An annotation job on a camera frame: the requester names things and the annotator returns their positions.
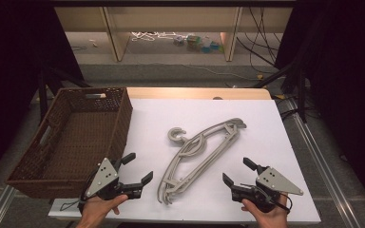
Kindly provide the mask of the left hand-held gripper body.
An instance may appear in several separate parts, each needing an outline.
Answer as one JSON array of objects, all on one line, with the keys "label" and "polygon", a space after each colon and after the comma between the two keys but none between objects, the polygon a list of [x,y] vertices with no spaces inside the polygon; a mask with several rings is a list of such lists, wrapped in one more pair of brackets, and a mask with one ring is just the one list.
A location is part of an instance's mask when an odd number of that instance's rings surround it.
[{"label": "left hand-held gripper body", "polygon": [[133,190],[133,183],[124,184],[119,181],[119,172],[116,172],[113,167],[115,161],[104,158],[98,164],[98,168],[89,176],[79,199],[80,212],[83,212],[86,202],[94,197],[102,200],[113,200],[121,195],[127,195],[129,200],[141,197],[142,190]]}]

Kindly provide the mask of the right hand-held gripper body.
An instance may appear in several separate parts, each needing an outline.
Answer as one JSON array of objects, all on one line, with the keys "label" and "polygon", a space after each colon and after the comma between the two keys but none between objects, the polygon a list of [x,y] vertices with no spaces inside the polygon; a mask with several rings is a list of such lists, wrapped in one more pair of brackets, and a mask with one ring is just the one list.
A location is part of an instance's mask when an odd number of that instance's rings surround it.
[{"label": "right hand-held gripper body", "polygon": [[280,207],[289,213],[291,208],[279,203],[283,193],[302,196],[304,192],[278,170],[270,166],[262,166],[262,171],[256,177],[254,185],[241,183],[231,190],[232,201],[241,202],[243,199],[252,201],[263,213],[269,213]]}]

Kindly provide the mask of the brown wicker basket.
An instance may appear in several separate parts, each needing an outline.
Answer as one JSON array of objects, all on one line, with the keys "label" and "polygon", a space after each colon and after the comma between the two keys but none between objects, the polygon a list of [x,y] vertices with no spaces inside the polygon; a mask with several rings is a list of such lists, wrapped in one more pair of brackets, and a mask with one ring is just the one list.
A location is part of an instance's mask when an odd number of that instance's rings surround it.
[{"label": "brown wicker basket", "polygon": [[124,87],[60,89],[6,184],[34,199],[78,197],[99,162],[124,154],[132,110]]}]

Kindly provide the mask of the person's left hand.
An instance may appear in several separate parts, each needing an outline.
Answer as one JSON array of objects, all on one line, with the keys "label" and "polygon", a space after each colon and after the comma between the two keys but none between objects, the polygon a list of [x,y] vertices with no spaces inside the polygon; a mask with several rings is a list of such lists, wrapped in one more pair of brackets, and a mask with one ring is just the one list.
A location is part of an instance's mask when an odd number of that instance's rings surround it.
[{"label": "person's left hand", "polygon": [[119,206],[127,200],[127,195],[121,195],[111,200],[103,200],[99,197],[89,199],[76,228],[99,228],[109,212],[119,215]]}]

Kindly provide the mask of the person's right hand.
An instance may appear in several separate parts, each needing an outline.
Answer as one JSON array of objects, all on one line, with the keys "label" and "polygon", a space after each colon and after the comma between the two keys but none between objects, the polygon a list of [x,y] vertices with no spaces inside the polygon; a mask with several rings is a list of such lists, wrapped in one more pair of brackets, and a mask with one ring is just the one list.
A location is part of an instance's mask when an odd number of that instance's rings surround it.
[{"label": "person's right hand", "polygon": [[259,228],[288,228],[286,210],[276,207],[269,213],[263,213],[248,199],[243,199],[241,203],[243,204],[241,210],[249,212],[257,221]]}]

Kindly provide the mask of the black metal stand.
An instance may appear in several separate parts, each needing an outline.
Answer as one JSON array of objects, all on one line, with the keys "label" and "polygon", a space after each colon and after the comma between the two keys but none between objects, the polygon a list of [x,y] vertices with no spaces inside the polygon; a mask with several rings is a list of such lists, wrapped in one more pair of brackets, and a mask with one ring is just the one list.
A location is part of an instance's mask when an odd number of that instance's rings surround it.
[{"label": "black metal stand", "polygon": [[274,82],[277,78],[285,76],[285,80],[281,85],[283,93],[292,93],[294,89],[298,92],[297,113],[301,120],[306,123],[305,116],[305,72],[299,61],[292,61],[287,66],[273,73],[271,76],[252,85],[252,88],[262,88]]},{"label": "black metal stand", "polygon": [[89,87],[82,75],[79,77],[66,73],[62,69],[53,66],[42,66],[38,75],[38,94],[40,101],[40,117],[45,118],[48,112],[48,95],[49,89],[56,95],[60,88],[63,87],[62,82],[68,81],[78,87]]}]

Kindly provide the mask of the black curtain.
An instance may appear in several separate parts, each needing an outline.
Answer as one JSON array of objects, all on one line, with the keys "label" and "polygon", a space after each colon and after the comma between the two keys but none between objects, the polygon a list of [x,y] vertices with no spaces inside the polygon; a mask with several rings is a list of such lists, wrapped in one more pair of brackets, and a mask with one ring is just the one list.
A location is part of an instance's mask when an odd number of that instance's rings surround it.
[{"label": "black curtain", "polygon": [[41,84],[60,87],[56,71],[82,72],[56,10],[38,0],[0,0],[0,159]]},{"label": "black curtain", "polygon": [[276,67],[295,60],[307,35],[317,108],[365,188],[365,0],[296,0]]}]

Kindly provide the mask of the colourful toys on floor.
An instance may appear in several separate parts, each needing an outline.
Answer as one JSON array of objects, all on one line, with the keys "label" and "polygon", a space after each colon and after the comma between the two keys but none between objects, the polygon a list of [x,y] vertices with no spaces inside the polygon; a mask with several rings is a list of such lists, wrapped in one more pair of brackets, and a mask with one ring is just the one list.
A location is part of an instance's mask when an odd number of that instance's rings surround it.
[{"label": "colourful toys on floor", "polygon": [[177,47],[186,46],[186,48],[190,51],[197,51],[201,53],[211,53],[214,51],[224,53],[223,46],[207,36],[201,37],[197,35],[176,35],[173,38],[173,44]]}]

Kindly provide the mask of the pale wooden shelf unit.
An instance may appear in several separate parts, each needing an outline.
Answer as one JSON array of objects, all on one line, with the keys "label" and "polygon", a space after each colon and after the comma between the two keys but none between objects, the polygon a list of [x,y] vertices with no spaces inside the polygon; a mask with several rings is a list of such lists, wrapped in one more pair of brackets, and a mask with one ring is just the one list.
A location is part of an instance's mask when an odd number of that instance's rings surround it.
[{"label": "pale wooden shelf unit", "polygon": [[268,33],[286,30],[291,8],[266,7],[57,7],[62,28],[71,32],[104,32],[113,59],[123,60],[132,31],[217,32],[225,60],[233,60],[235,38],[255,32],[263,20]]}]

